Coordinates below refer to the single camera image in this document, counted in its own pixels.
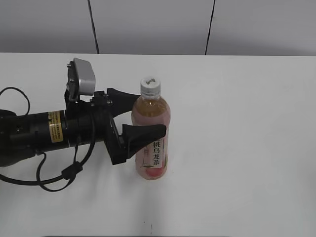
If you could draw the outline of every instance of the warning label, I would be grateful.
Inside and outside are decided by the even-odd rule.
[[[62,142],[64,138],[60,121],[60,111],[48,112],[48,124],[51,142]]]

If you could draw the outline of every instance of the cable connector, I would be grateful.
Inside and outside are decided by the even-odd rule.
[[[79,161],[74,162],[72,165],[68,166],[66,169],[61,171],[61,175],[64,179],[74,179],[76,175],[83,170],[82,165]]]

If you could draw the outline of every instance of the bottle label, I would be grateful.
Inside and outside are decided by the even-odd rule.
[[[143,158],[142,167],[158,169],[165,166],[167,138],[168,128],[165,137],[154,141],[139,151],[140,156]]]

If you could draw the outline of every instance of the black cable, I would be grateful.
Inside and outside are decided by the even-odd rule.
[[[26,96],[26,94],[18,89],[18,88],[15,88],[15,87],[6,87],[5,89],[3,89],[2,91],[0,91],[0,95],[8,90],[8,89],[14,89],[14,90],[17,90],[19,91],[28,101],[28,111],[27,113],[24,115],[26,116],[29,111],[30,111],[30,101],[28,99],[28,97]],[[82,100],[79,100],[80,103],[83,103],[84,106],[86,105],[86,102],[85,101],[82,101]],[[93,148],[94,148],[94,145],[95,145],[95,122],[94,122],[94,118],[93,118],[93,114],[92,112],[89,110],[89,108],[87,108],[88,112],[89,112],[89,115],[90,115],[90,121],[91,121],[91,142],[90,142],[90,146],[89,146],[89,149],[86,153],[86,155],[84,156],[83,160],[81,162],[79,162],[80,166],[82,167],[90,158],[91,154],[92,154],[92,151],[93,151]],[[74,156],[74,163],[75,164],[77,161],[76,161],[76,156],[77,156],[77,151],[78,151],[78,142],[76,144],[76,147],[75,147],[75,156]],[[64,188],[66,188],[67,186],[69,186],[75,178],[70,178],[67,185],[64,186],[63,188],[59,189],[59,190],[50,190],[48,189],[47,187],[45,187],[44,185],[45,184],[51,184],[51,183],[55,183],[57,181],[60,181],[62,179],[65,179],[65,176],[63,175],[59,175],[55,178],[52,178],[52,179],[48,179],[48,180],[40,180],[40,170],[41,170],[41,167],[43,166],[44,162],[46,161],[46,153],[44,152],[39,152],[39,154],[43,154],[44,155],[44,158],[43,160],[40,162],[38,168],[37,168],[37,173],[36,173],[36,176],[37,176],[37,180],[36,181],[25,181],[25,180],[17,180],[17,179],[12,179],[12,178],[9,178],[9,177],[6,177],[4,175],[1,175],[0,174],[0,180],[2,181],[5,181],[7,183],[11,183],[11,184],[16,184],[16,185],[24,185],[24,186],[40,186],[41,188],[43,188],[44,190],[47,190],[49,192],[56,192],[56,191],[60,191],[60,190],[63,190]]]
[[[2,95],[2,93],[4,93],[6,90],[16,90],[16,91],[18,91],[18,92],[20,92],[24,97],[25,97],[25,99],[27,100],[27,102],[28,102],[28,110],[27,110],[27,112],[23,115],[24,117],[25,116],[27,116],[28,114],[29,114],[29,112],[30,112],[30,107],[31,107],[31,105],[30,105],[30,100],[29,100],[29,98],[26,96],[26,94],[22,91],[22,90],[20,90],[19,88],[16,88],[16,87],[12,87],[12,86],[9,86],[9,87],[6,87],[5,89],[3,89],[2,91],[0,91],[0,95]]]
[[[214,9],[215,9],[215,2],[216,2],[216,0],[214,0],[214,2],[213,2],[212,15],[211,15],[211,20],[210,20],[210,22],[209,22],[208,35],[207,35],[207,42],[206,42],[206,49],[205,49],[205,54],[204,54],[204,55],[207,54],[209,36],[210,36],[210,34],[211,34],[211,27],[212,27],[212,22],[213,22],[213,15],[214,15]]]
[[[76,145],[75,157],[76,157],[76,154],[77,154],[77,150],[78,150],[78,146]],[[62,187],[62,188],[60,188],[60,189],[49,189],[48,187],[46,187],[46,186],[44,185],[44,183],[40,180],[40,170],[41,170],[43,164],[44,164],[45,161],[46,161],[47,155],[46,155],[45,152],[40,152],[39,154],[44,155],[44,158],[43,158],[42,161],[39,163],[39,166],[38,166],[38,168],[37,168],[37,170],[36,170],[36,181],[37,181],[38,185],[39,185],[42,189],[44,189],[44,190],[46,190],[46,191],[48,191],[48,192],[58,192],[58,191],[62,191],[63,189],[65,189],[65,188],[67,188],[69,185],[71,185],[71,183],[75,180],[75,177],[69,179],[68,183],[67,183],[64,187]]]
[[[97,34],[95,33],[94,20],[93,20],[90,0],[88,0],[88,6],[89,6],[89,13],[90,13],[90,19],[91,19],[91,25],[92,25],[92,31],[93,31],[95,48],[97,50],[97,54],[99,54],[100,53],[99,52],[99,45],[98,45],[98,40],[97,40]]]

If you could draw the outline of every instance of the gray wall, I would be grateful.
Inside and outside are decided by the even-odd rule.
[[[316,55],[316,0],[217,0],[208,54]]]
[[[100,53],[203,55],[213,0],[91,0]],[[217,0],[207,54],[316,55],[316,0]],[[1,0],[0,52],[96,53],[87,0]]]

